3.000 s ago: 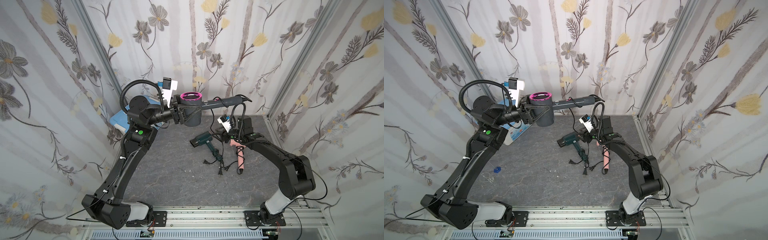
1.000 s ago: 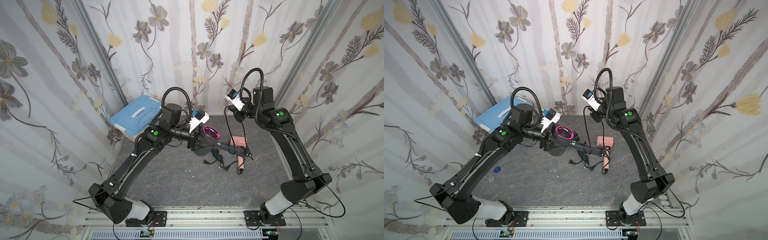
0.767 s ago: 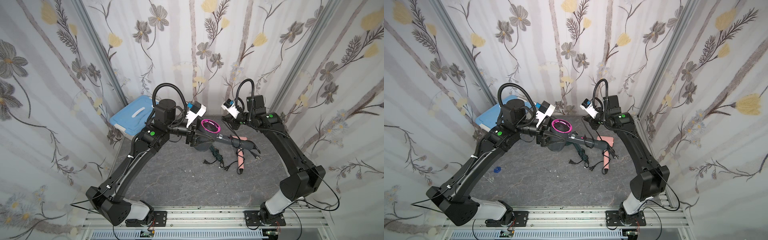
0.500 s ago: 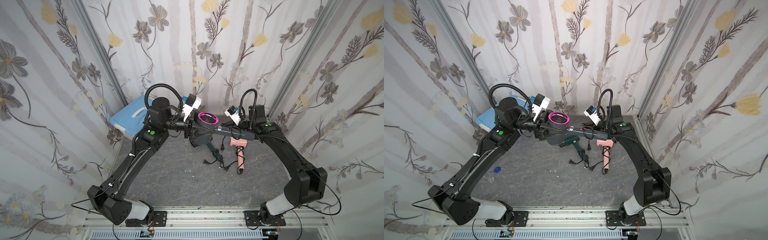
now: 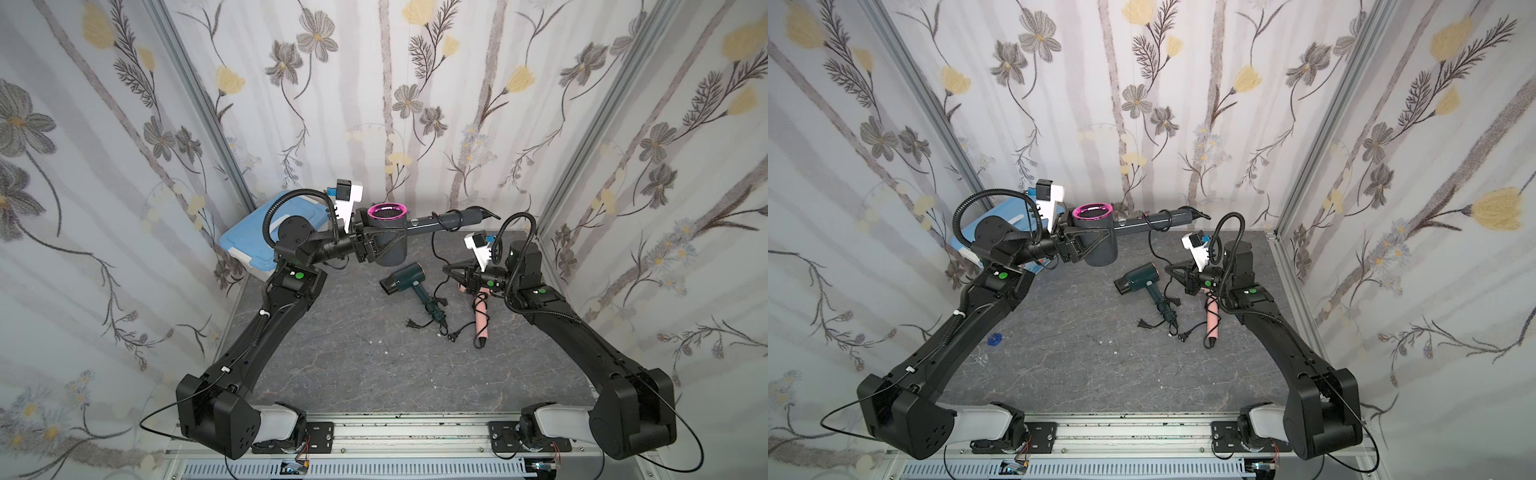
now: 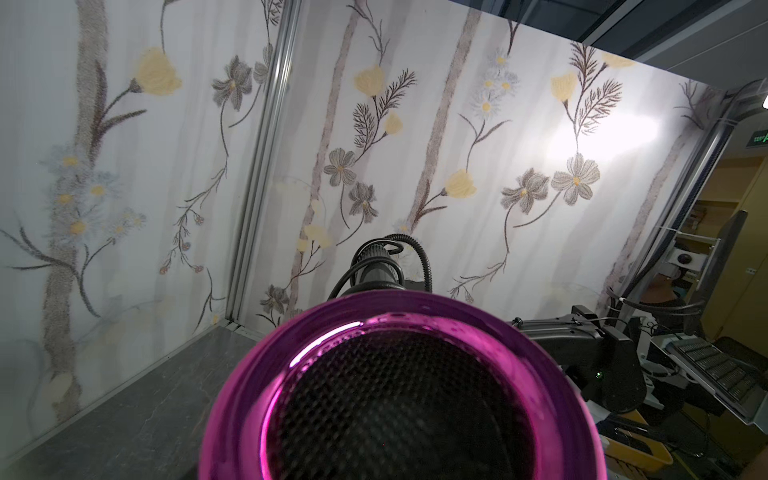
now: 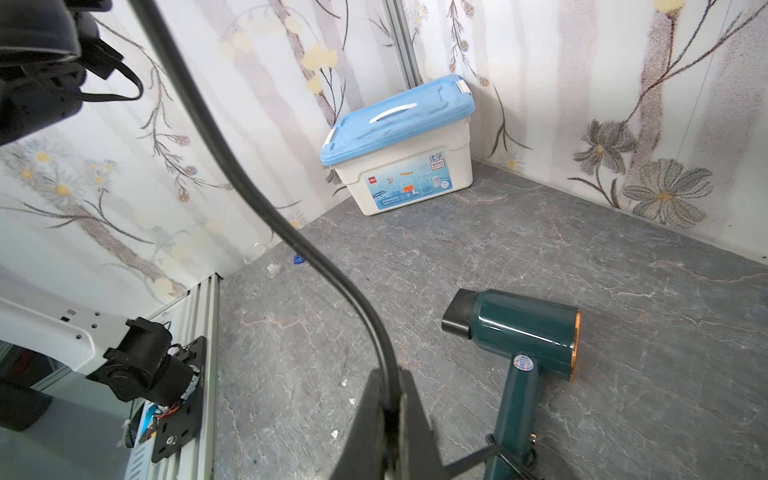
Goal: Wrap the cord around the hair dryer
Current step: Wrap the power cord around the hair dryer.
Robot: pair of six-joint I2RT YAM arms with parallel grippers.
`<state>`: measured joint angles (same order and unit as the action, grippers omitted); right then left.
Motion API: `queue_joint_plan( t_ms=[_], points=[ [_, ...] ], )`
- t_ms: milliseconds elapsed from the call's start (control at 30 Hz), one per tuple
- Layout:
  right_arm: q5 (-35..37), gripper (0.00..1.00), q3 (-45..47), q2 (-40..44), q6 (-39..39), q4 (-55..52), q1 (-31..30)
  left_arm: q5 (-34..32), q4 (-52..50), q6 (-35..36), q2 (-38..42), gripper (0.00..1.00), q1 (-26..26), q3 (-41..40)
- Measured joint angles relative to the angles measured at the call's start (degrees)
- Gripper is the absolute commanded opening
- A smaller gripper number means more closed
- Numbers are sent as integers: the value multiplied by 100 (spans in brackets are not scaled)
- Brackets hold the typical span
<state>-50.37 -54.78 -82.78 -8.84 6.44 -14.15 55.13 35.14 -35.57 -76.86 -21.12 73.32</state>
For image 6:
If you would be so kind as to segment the black hair dryer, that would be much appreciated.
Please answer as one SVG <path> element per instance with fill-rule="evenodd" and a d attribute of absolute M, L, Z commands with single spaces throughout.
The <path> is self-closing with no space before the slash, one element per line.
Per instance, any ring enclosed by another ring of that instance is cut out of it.
<path fill-rule="evenodd" d="M 239 363 L 208 420 L 201 479 L 603 479 L 603 447 L 553 358 L 364 243 L 329 299 Z"/>

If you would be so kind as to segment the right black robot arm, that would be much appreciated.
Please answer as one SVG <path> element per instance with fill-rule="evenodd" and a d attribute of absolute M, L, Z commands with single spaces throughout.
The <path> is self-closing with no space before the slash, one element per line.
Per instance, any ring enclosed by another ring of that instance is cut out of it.
<path fill-rule="evenodd" d="M 419 317 L 410 333 L 398 335 L 395 359 L 404 378 L 433 394 L 470 404 L 505 401 L 520 413 L 545 406 L 561 412 L 580 396 L 623 414 L 645 397 L 635 346 L 611 319 L 575 306 L 563 317 L 504 322 L 435 295 L 425 250 L 405 234 L 371 241 L 356 260 L 374 262 L 358 286 L 397 291 L 388 310 Z"/>

